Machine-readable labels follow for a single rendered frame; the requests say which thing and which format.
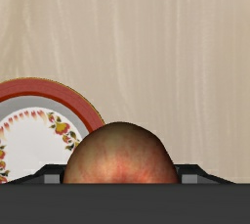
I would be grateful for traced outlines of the red-yellow apple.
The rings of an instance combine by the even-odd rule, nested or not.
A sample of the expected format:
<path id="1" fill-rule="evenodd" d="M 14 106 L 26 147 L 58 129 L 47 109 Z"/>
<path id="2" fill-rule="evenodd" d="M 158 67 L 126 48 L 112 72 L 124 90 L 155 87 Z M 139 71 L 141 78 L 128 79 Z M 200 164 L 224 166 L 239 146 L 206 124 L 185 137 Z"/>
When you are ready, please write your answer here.
<path id="1" fill-rule="evenodd" d="M 178 184 L 160 139 L 128 122 L 107 124 L 75 149 L 64 171 L 65 184 Z"/>

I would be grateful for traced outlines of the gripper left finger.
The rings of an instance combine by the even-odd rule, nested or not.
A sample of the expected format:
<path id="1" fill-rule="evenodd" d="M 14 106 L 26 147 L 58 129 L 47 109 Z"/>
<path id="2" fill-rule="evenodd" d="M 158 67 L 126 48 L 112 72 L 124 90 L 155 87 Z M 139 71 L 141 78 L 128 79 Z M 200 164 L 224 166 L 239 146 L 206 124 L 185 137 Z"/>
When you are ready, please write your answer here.
<path id="1" fill-rule="evenodd" d="M 10 181 L 10 184 L 61 184 L 65 164 L 46 164 L 34 174 Z"/>

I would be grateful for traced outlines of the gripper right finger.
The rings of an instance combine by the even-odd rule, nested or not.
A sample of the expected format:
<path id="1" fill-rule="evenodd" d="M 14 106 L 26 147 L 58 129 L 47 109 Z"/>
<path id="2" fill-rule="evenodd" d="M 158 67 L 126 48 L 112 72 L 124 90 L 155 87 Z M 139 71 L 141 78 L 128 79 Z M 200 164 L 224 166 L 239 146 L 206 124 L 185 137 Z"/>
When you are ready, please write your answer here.
<path id="1" fill-rule="evenodd" d="M 182 184 L 231 184 L 231 181 L 206 173 L 198 164 L 175 164 Z"/>

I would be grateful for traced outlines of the red-rimmed floral plate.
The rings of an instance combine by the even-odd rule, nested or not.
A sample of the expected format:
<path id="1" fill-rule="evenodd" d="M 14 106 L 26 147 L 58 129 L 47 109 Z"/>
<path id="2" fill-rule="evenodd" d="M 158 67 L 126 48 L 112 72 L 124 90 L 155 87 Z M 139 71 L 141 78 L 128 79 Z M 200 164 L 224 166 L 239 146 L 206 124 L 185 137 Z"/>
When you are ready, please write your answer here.
<path id="1" fill-rule="evenodd" d="M 73 89 L 44 78 L 0 82 L 0 184 L 64 165 L 79 143 L 104 125 Z"/>

